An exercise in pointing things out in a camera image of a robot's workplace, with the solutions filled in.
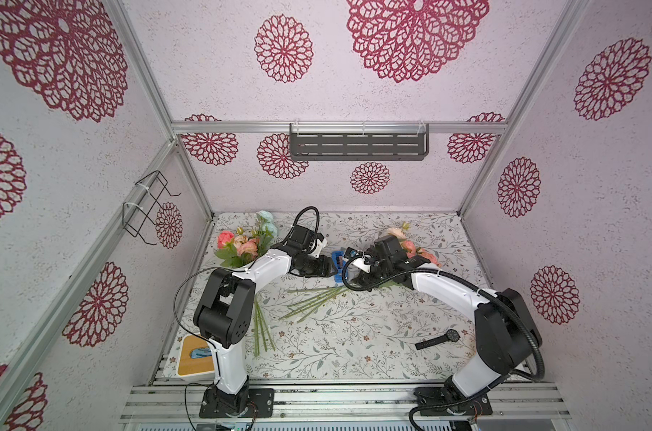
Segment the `pink rose bouquet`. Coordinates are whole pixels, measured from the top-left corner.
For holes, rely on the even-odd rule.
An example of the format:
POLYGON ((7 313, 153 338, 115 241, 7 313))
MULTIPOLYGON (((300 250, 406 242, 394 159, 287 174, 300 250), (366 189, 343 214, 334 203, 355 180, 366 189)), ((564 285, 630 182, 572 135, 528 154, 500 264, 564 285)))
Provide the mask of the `pink rose bouquet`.
POLYGON ((431 251, 415 246, 408 239, 409 229, 408 223, 400 228, 389 228, 365 251, 349 247, 331 253, 336 269, 333 285, 319 288, 313 296, 289 305, 289 312, 282 318, 304 321, 347 291, 372 292, 394 286, 410 287, 412 269, 425 264, 438 268, 440 263, 431 251))

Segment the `mixed pastel flower bouquet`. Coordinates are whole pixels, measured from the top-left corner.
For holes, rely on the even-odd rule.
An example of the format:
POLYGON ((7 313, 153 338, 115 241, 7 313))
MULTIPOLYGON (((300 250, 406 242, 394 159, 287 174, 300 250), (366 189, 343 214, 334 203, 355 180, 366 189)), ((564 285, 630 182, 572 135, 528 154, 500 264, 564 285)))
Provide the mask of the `mixed pastel flower bouquet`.
MULTIPOLYGON (((239 226, 234 232, 221 231, 216 238, 214 256, 221 260, 221 265, 230 269, 249 268, 268 252, 268 248, 277 239, 278 229, 275 218, 268 211, 256 214, 256 224, 250 229, 239 226)), ((275 349, 276 345, 270 333, 266 317, 259 304, 259 295, 254 297, 253 310, 253 355, 258 357, 262 351, 275 349)))

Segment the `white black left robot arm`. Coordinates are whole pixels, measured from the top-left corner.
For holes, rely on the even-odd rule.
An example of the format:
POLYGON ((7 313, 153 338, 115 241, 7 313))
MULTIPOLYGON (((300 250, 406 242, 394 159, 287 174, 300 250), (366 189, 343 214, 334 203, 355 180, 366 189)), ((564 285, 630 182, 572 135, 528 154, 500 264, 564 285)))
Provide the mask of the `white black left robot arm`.
POLYGON ((214 269, 193 316, 200 336, 214 356, 214 385, 222 393, 237 395, 248 382, 242 341, 253 314, 254 300, 263 287, 286 274, 303 278, 329 278, 336 274, 331 257, 322 253, 325 239, 300 250, 277 244, 242 269, 214 269))

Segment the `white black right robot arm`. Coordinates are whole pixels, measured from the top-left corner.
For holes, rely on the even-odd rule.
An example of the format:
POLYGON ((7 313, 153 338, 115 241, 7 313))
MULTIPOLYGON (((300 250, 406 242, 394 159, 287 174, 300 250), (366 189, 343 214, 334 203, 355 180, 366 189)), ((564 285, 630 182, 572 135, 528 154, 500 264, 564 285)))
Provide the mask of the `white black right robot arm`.
POLYGON ((474 323, 476 353, 447 383, 459 399, 482 395, 512 374, 533 381, 545 377, 541 335, 514 289, 477 287, 421 256, 394 260, 348 251, 345 262, 342 279, 351 290, 372 291, 396 282, 453 307, 474 323))

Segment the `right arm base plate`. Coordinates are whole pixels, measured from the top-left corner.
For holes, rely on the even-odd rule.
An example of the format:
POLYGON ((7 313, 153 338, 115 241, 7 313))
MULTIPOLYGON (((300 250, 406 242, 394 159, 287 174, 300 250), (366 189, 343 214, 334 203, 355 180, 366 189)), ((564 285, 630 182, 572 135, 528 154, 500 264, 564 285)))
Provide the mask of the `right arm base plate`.
POLYGON ((489 416, 493 414, 487 393, 464 396, 444 385, 417 387, 413 394, 423 416, 489 416))

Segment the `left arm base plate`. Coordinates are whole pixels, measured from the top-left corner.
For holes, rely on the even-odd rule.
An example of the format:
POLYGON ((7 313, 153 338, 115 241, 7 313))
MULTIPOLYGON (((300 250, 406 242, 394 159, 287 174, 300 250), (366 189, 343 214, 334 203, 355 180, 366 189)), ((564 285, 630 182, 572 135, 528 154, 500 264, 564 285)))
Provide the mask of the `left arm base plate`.
POLYGON ((211 418, 271 418, 275 404, 273 389, 241 389, 231 395, 214 387, 207 389, 198 416, 211 418))

